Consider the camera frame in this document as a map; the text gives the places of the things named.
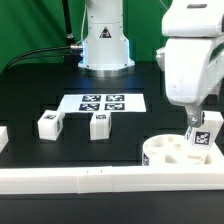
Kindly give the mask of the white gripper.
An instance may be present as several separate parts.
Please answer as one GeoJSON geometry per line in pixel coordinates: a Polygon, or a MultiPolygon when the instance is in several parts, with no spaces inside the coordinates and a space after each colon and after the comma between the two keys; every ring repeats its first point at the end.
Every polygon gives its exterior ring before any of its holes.
{"type": "Polygon", "coordinates": [[[183,106],[190,127],[204,123],[202,102],[224,78],[224,35],[214,38],[169,38],[156,51],[165,72],[169,102],[183,106]]]}

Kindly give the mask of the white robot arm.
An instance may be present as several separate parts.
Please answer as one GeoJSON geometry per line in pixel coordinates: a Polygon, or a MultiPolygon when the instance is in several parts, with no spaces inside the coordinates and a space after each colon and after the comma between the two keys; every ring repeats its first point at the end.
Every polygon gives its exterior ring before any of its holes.
{"type": "MultiPolygon", "coordinates": [[[[132,66],[123,34],[123,0],[86,0],[88,35],[79,66],[98,73],[132,66]]],[[[173,105],[186,109],[188,125],[203,124],[202,104],[224,79],[224,0],[173,0],[162,18],[166,45],[156,60],[165,72],[173,105]]]]}

